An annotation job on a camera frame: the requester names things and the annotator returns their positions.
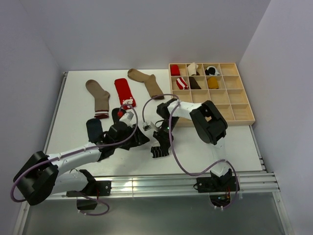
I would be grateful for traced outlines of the black white striped sock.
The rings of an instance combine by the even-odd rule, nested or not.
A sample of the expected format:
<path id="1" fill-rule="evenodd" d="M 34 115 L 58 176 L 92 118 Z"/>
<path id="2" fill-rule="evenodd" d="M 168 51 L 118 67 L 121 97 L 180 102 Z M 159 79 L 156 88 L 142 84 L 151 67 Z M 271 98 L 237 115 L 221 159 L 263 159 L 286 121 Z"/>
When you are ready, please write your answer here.
<path id="1" fill-rule="evenodd" d="M 169 155 L 168 150 L 163 150 L 160 146 L 152 146 L 151 147 L 151 154 L 152 158 L 160 158 L 160 157 L 166 157 Z"/>

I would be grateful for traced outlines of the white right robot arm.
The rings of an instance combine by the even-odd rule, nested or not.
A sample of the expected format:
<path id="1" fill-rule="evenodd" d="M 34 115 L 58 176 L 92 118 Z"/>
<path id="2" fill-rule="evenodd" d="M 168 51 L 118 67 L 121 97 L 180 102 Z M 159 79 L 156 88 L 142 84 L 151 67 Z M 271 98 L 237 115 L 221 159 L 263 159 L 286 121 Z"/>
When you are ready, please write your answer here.
<path id="1" fill-rule="evenodd" d="M 172 150 L 175 161 L 184 173 L 190 176 L 200 176 L 209 171 L 212 177 L 212 187 L 218 191 L 224 190 L 232 177 L 233 167 L 226 160 L 224 146 L 228 124 L 215 104 L 210 100 L 204 103 L 190 103 L 172 98 L 165 103 L 159 104 L 156 113 L 163 118 L 163 122 L 153 132 L 153 137 L 159 143 L 158 147 L 151 148 L 153 157 L 168 156 L 169 150 Z M 191 120 L 199 138 L 204 143 L 212 146 L 214 162 L 202 172 L 188 172 L 176 156 L 172 131 L 180 118 Z"/>

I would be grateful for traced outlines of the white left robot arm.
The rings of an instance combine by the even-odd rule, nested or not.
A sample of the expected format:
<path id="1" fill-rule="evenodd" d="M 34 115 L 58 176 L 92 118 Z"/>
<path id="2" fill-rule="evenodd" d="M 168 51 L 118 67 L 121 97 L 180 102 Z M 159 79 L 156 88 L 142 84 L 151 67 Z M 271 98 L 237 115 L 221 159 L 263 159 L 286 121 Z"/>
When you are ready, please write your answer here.
<path id="1" fill-rule="evenodd" d="M 72 169 L 100 162 L 114 154 L 115 149 L 129 150 L 149 142 L 134 124 L 119 121 L 106 132 L 96 119 L 86 123 L 89 142 L 83 147 L 59 154 L 34 153 L 13 179 L 24 199 L 31 205 L 43 202 L 59 192 L 67 196 L 107 196 L 110 188 L 97 182 L 87 170 Z"/>

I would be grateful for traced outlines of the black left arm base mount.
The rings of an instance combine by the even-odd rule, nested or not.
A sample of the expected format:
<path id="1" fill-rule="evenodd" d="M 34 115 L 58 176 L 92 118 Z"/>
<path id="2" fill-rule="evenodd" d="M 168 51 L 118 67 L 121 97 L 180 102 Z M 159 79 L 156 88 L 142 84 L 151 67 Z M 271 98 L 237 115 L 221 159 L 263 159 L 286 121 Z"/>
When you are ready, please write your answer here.
<path id="1" fill-rule="evenodd" d="M 98 181 L 87 170 L 75 169 L 75 173 L 81 173 L 87 180 L 86 186 L 81 191 L 67 191 L 66 197 L 83 197 L 84 200 L 76 200 L 76 207 L 81 211 L 92 211 L 100 204 L 100 196 L 109 196 L 111 193 L 111 181 Z"/>

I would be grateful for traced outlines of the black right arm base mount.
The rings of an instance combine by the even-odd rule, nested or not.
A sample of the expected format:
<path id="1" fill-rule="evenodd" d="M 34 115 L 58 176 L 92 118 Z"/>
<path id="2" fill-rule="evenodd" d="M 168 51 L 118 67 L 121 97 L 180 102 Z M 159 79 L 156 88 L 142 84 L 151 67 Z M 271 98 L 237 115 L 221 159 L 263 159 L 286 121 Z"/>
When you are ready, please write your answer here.
<path id="1" fill-rule="evenodd" d="M 221 177 L 212 172 L 210 177 L 198 177 L 193 188 L 198 193 L 208 193 L 213 208 L 222 211 L 231 205 L 240 192 L 239 179 L 231 169 Z"/>

